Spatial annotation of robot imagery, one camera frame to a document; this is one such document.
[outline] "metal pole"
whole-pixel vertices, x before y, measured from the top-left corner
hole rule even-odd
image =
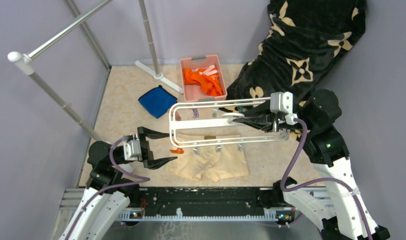
[[[65,102],[36,72],[28,75],[38,86],[44,90],[82,129],[96,141],[103,139],[88,125],[87,122],[71,108],[71,105]]]
[[[67,8],[69,9],[70,13],[74,18],[81,15],[81,12],[78,6],[75,4],[74,0],[63,0],[63,2],[66,4]],[[79,25],[79,28],[81,29],[82,34],[84,34],[85,38],[87,39],[95,55],[97,55],[97,57],[100,59],[104,67],[106,67],[106,69],[109,70],[111,66],[107,61],[107,57],[102,47],[100,46],[100,44],[94,37],[93,33],[91,32],[90,28],[88,27],[87,23],[84,21],[81,25]]]
[[[153,43],[152,31],[150,30],[149,18],[147,17],[146,5],[144,0],[138,0],[141,8],[142,20],[144,21],[145,33],[147,34],[148,46],[150,47],[151,59],[153,60],[154,72],[156,77],[161,76],[159,70],[158,56],[156,55],[155,44]]]
[[[48,49],[51,45],[55,44],[57,41],[59,41],[61,38],[63,38],[66,34],[68,34],[70,31],[72,31],[82,22],[87,20],[93,14],[98,12],[100,9],[102,9],[104,6],[106,6],[111,1],[112,0],[104,0],[104,1],[100,2],[99,4],[97,4],[95,7],[93,7],[88,12],[79,15],[77,18],[75,18],[75,20],[69,26],[67,26],[61,32],[56,34],[54,37],[50,38],[50,40],[46,41],[43,45],[39,46],[37,49],[35,49],[31,53],[29,53],[28,57],[31,59],[36,58],[38,55],[40,55],[42,52],[44,52],[46,49]]]

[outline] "beige underwear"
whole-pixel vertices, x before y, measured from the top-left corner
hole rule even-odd
[[[220,136],[222,138],[239,138],[239,134]],[[179,141],[203,140],[204,136],[178,134]],[[249,175],[243,151],[238,151],[237,144],[222,145],[220,152],[215,146],[200,147],[200,154],[193,148],[183,148],[183,154],[173,154],[178,159],[166,164],[165,171],[183,178],[201,181],[203,176],[214,182],[219,179],[243,177]]]

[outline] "pink basket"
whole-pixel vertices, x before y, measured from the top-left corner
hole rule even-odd
[[[189,57],[181,60],[181,70],[183,69],[202,69],[214,65],[219,73],[219,83],[223,95],[210,96],[200,90],[199,85],[185,84],[184,71],[182,71],[182,87],[184,88],[184,100],[190,102],[207,102],[220,101],[227,99],[227,88],[225,87],[224,78],[222,77],[221,65],[217,55],[207,55],[203,57]]]

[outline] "blue towel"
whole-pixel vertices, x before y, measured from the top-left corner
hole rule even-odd
[[[177,98],[159,85],[140,96],[138,101],[149,114],[158,119],[177,103]]]

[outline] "grey wall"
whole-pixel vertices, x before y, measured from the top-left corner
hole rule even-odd
[[[369,0],[366,33],[330,73],[352,169],[368,210],[406,239],[406,0]]]
[[[82,12],[100,0],[76,0]],[[146,0],[161,63],[217,54],[223,63],[243,63],[259,53],[270,27],[268,0]],[[151,63],[138,0],[111,2],[88,21],[112,65]]]
[[[61,0],[0,0],[0,240],[50,238],[88,136],[7,60],[44,43],[72,16]],[[34,60],[38,74],[91,122],[105,70],[79,30]]]

